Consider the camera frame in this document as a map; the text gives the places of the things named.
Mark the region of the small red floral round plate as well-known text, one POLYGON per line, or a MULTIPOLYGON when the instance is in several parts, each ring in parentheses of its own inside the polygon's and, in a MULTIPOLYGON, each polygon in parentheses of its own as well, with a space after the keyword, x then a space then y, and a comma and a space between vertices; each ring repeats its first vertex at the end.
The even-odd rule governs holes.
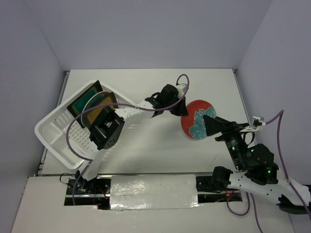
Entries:
POLYGON ((181 128, 184 134, 192 140, 202 140, 207 137, 204 115, 215 118, 215 108, 205 100, 195 100, 187 106, 188 115, 181 117, 181 128))

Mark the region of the yellow square plate black rim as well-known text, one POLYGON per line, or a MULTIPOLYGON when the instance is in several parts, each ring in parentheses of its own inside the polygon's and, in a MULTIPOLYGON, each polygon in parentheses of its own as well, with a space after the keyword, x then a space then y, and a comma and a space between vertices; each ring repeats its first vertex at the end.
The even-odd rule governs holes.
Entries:
MULTIPOLYGON (((116 96, 115 93, 110 92, 110 94, 108 94, 98 105, 103 105, 103 104, 108 104, 108 103, 116 103, 116 96)), ((99 113, 103 110, 104 107, 100 107, 100 108, 96 108, 92 111, 89 111, 88 113, 86 113, 86 117, 83 117, 83 122, 85 126, 88 126, 87 128, 89 128, 92 123, 95 121, 95 119, 97 118, 97 116, 99 115, 99 113)))

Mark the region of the large red floral round plate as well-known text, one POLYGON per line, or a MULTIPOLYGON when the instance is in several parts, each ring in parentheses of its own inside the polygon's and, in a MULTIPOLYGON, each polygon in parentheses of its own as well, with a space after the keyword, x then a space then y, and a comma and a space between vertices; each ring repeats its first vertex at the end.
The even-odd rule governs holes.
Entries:
MULTIPOLYGON (((92 108, 94 106, 96 106, 97 104, 99 104, 108 94, 110 94, 110 92, 107 92, 107 91, 101 91, 101 92, 98 92, 97 94, 95 94, 93 97, 91 97, 85 104, 82 112, 84 112, 85 110, 89 109, 89 108, 92 108)), ((80 117, 80 123, 81 123, 81 127, 82 128, 85 128, 85 127, 88 127, 88 126, 85 126, 84 125, 84 120, 83 120, 83 117, 85 118, 86 117, 86 114, 85 115, 82 115, 80 117)))

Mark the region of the teal square plate black rim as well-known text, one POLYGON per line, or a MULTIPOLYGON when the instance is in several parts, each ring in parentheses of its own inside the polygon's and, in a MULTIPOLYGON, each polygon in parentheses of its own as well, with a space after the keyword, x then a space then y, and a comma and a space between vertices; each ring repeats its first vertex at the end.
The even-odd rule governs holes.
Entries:
POLYGON ((86 91, 80 94, 68 107, 67 110, 74 116, 78 116, 84 109, 87 102, 95 94, 103 91, 99 81, 92 84, 86 91))

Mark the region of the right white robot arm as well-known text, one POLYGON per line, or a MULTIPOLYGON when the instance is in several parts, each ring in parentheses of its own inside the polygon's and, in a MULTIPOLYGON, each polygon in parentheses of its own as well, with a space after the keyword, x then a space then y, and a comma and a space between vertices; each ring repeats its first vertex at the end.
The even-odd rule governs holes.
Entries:
POLYGON ((252 125, 237 123, 220 117, 203 116, 207 136, 218 134, 217 142, 224 142, 236 171, 216 166, 211 184, 217 190, 239 189, 266 198, 280 210, 303 215, 311 213, 311 188, 286 176, 274 162, 274 154, 264 144, 252 147, 244 134, 254 134, 265 126, 261 117, 254 117, 252 125))

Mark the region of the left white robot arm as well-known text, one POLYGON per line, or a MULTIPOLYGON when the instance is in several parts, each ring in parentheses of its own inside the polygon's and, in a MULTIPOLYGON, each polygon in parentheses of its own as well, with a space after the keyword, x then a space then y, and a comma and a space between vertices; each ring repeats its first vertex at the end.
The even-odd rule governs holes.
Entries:
POLYGON ((152 94, 135 107, 113 109, 109 106, 101 109, 89 126, 90 144, 86 152, 87 161, 83 162, 75 178, 83 193, 91 193, 99 172, 99 166, 105 151, 115 146, 122 131, 131 124, 139 123, 169 111, 172 115, 187 116, 186 97, 189 86, 181 83, 167 84, 161 92, 152 94))

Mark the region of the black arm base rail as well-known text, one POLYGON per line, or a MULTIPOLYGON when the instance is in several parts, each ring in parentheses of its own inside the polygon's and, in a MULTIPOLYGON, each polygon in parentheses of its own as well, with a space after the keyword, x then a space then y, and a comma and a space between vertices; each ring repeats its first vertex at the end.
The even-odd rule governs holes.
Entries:
POLYGON ((203 203, 243 201, 240 190, 217 190, 211 175, 134 175, 99 177, 93 188, 74 187, 69 178, 64 205, 92 205, 100 210, 189 209, 203 203))

